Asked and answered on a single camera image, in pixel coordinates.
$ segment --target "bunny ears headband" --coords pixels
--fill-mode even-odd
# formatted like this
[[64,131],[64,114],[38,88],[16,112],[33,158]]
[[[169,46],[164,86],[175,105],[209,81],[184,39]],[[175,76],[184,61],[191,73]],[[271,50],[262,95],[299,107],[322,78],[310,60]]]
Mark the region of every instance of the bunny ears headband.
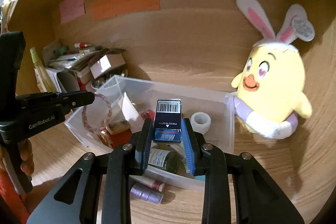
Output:
[[315,36],[314,27],[307,20],[307,13],[300,4],[293,4],[288,9],[283,25],[275,36],[266,13],[257,0],[237,0],[236,2],[239,10],[264,37],[253,47],[268,45],[283,52],[285,50],[298,52],[294,46],[290,45],[296,38],[311,41]]

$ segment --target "bottle label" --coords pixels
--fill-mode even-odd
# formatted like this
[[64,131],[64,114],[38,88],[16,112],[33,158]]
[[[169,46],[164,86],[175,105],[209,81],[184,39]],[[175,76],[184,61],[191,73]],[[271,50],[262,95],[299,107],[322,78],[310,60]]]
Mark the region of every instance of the bottle label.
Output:
[[149,161],[148,163],[151,165],[156,165],[163,167],[166,156],[170,151],[152,148],[149,154]]

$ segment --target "small cardboard box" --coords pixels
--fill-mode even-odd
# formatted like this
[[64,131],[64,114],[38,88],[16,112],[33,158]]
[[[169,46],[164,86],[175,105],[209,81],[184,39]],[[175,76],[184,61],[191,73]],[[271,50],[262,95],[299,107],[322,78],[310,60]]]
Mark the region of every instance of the small cardboard box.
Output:
[[121,54],[106,54],[96,63],[92,65],[91,72],[95,79],[102,74],[118,68],[125,64],[125,60]]
[[181,100],[157,100],[153,142],[180,143],[181,142]]
[[75,77],[77,77],[77,80],[79,80],[82,85],[86,85],[91,80],[93,80],[93,75],[89,66],[86,66],[82,70],[72,70],[72,72],[75,74]]

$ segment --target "wooden surface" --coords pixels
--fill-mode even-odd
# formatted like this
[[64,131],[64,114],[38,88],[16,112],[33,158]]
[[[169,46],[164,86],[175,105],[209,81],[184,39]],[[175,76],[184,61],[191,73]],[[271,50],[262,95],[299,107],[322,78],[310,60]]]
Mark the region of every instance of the wooden surface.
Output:
[[[28,45],[41,50],[54,38],[61,38],[69,46],[92,42],[123,47],[131,76],[166,83],[231,91],[232,78],[243,68],[251,46],[261,38],[238,11],[235,0],[160,0],[160,11],[98,22],[92,18],[91,0],[85,0],[86,15],[63,26],[58,14],[61,0],[41,0],[29,14],[32,1],[18,1],[10,24],[12,30],[25,31]],[[316,37],[311,43],[294,44],[303,56],[304,92],[312,102],[313,115],[300,121],[293,137],[282,141],[252,135],[236,123],[235,153],[251,152],[309,223],[336,184],[335,0],[259,1],[275,31],[291,4],[300,3],[307,10]],[[28,57],[25,53],[19,93],[34,90]],[[41,186],[36,186],[28,199],[31,208],[39,200],[38,193],[46,192],[86,152],[63,125],[34,137],[32,143],[37,166],[34,184]],[[159,206],[132,201],[133,222],[200,223],[202,193],[167,187],[166,199]]]
[[[291,198],[293,192],[293,167],[291,164],[287,140],[267,141],[253,138],[236,122],[235,154],[249,151],[270,173],[284,192]],[[27,195],[26,206],[31,212],[66,171],[86,152],[99,152],[83,147],[63,124],[32,137],[35,172],[33,191]],[[101,221],[102,195],[104,180],[100,192],[97,223]],[[233,185],[230,183],[231,218],[236,223]],[[161,204],[131,199],[133,224],[201,223],[203,210],[203,192],[190,191],[166,185]]]
[[[86,14],[61,25],[52,9],[55,37],[64,45],[88,42],[122,47],[131,77],[233,91],[231,80],[243,68],[261,35],[236,7],[236,0],[160,0],[161,10],[93,21]],[[288,0],[260,0],[279,30]]]

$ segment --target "pink strip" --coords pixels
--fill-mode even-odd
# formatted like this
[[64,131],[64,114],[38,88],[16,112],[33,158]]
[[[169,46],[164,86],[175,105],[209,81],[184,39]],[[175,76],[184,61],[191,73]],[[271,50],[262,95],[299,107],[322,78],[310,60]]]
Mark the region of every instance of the pink strip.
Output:
[[262,33],[265,38],[275,38],[273,33],[270,31],[270,29],[267,28],[266,24],[263,22],[260,16],[258,16],[256,11],[249,7],[247,9],[247,13],[250,16],[250,20],[253,25],[256,26],[256,28]]
[[[292,17],[292,19],[290,20],[290,22],[292,22],[292,20],[293,20],[294,17],[297,17],[297,15],[294,15],[294,16]],[[280,36],[280,39],[279,39],[279,40],[280,40],[281,42],[286,42],[286,40],[287,40],[293,33],[294,33],[294,30],[293,30],[292,26],[291,26],[290,23],[289,23],[288,28],[283,32],[283,34]]]

